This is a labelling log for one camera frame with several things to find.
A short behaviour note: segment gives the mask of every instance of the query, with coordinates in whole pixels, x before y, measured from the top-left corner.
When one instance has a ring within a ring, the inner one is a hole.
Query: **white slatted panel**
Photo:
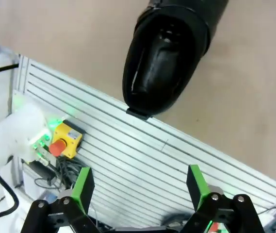
[[[158,120],[127,115],[124,103],[60,72],[26,58],[22,67],[19,91],[86,130],[78,157],[94,170],[99,220],[154,226],[167,214],[193,211],[189,164],[229,198],[248,194],[258,212],[276,204],[276,181]]]

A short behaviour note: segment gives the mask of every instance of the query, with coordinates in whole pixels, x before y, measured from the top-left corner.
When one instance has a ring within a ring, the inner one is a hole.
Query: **silver bolt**
[[[239,196],[239,197],[238,197],[238,201],[244,202],[244,198],[243,198],[242,196]]]
[[[64,204],[65,204],[65,205],[68,205],[68,204],[69,204],[69,202],[70,202],[70,200],[69,200],[69,199],[65,199],[65,200],[64,200]]]
[[[212,200],[219,200],[219,196],[216,194],[213,194],[211,198]]]

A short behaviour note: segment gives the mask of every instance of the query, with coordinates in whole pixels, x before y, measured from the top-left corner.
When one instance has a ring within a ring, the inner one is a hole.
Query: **brown table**
[[[0,0],[0,44],[119,100],[148,0]],[[230,0],[208,54],[158,119],[276,179],[276,0]]]

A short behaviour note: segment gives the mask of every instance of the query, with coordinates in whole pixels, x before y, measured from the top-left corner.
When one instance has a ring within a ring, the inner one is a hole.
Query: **black container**
[[[228,0],[151,0],[138,18],[123,75],[127,113],[141,119],[178,99],[208,51]]]

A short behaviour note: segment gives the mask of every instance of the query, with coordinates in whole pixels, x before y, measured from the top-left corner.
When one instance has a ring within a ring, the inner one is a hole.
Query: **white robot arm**
[[[26,161],[35,159],[31,145],[48,132],[42,110],[32,103],[26,104],[16,113],[0,122],[0,168],[10,155],[17,155]]]

